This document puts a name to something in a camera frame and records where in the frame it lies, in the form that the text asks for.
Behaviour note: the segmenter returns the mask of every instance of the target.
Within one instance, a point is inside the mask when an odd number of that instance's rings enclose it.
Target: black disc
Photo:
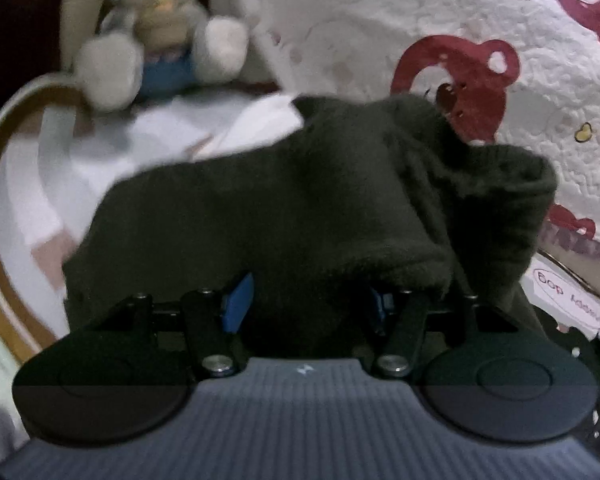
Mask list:
[[[483,437],[540,442],[591,416],[597,386],[589,369],[533,334],[482,333],[427,367],[424,394],[455,425]]]
[[[13,381],[27,429],[78,446],[149,431],[183,405],[187,391],[174,358],[113,332],[71,334],[27,362]]]

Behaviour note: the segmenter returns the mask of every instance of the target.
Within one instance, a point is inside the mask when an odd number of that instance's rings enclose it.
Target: plush toy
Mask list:
[[[138,96],[222,84],[244,64],[249,34],[235,18],[210,17],[198,0],[110,0],[100,34],[78,52],[74,73],[97,110]]]

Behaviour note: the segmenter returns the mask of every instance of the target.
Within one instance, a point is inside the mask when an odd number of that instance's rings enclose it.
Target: metal screw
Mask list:
[[[234,360],[222,354],[213,354],[202,359],[203,368],[212,377],[226,377],[234,373]]]
[[[381,355],[376,364],[382,374],[387,377],[401,378],[411,371],[409,362],[401,355]]]

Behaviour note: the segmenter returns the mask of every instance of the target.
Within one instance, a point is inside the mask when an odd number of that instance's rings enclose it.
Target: black fabric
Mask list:
[[[341,294],[352,278],[442,297],[457,259],[476,293],[507,306],[554,196],[544,158],[468,146],[416,96],[295,104],[304,128],[271,147],[153,169],[106,194],[64,266],[72,329],[128,294],[174,300],[244,270],[256,301],[242,338],[258,354],[353,338]]]

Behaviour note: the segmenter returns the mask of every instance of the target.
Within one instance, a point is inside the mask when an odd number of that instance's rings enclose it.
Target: plush toy foot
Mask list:
[[[122,110],[142,83],[142,46],[112,32],[85,43],[75,57],[75,77],[91,106],[103,112]]]
[[[212,18],[196,30],[191,51],[200,84],[227,83],[242,70],[249,46],[247,27],[235,18]]]

